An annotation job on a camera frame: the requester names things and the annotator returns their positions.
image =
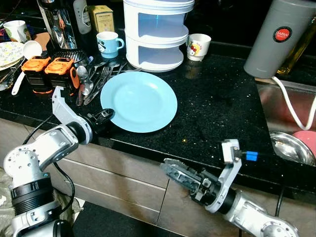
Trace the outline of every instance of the glass bottle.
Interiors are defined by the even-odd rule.
[[[307,27],[300,40],[290,51],[288,57],[283,62],[282,66],[278,69],[277,73],[282,75],[287,75],[292,70],[293,66],[297,60],[301,57],[304,50],[307,48],[308,44],[313,39],[316,32],[316,16],[313,17],[310,25]]]

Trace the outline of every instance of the white stacking container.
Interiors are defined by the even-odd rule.
[[[126,58],[147,72],[166,72],[183,62],[179,46],[188,28],[185,14],[194,0],[124,0]]]

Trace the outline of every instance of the blue connector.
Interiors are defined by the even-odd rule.
[[[257,161],[258,153],[257,152],[246,152],[246,160]]]

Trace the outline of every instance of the plate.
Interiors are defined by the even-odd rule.
[[[177,112],[177,97],[162,79],[144,72],[112,77],[102,88],[103,109],[114,109],[111,121],[131,132],[153,132],[168,125]]]
[[[10,63],[10,64],[7,64],[7,65],[5,65],[5,66],[0,67],[0,71],[3,71],[3,70],[8,69],[8,68],[10,68],[10,67],[13,67],[15,64],[17,64],[17,63],[20,61],[20,59],[21,59],[21,58],[19,58],[18,60],[16,60],[16,61],[13,62],[13,63]]]
[[[23,46],[19,42],[0,43],[0,67],[12,64],[23,57]]]

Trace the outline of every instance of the floor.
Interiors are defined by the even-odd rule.
[[[87,201],[79,204],[83,210],[73,226],[75,237],[183,237]]]

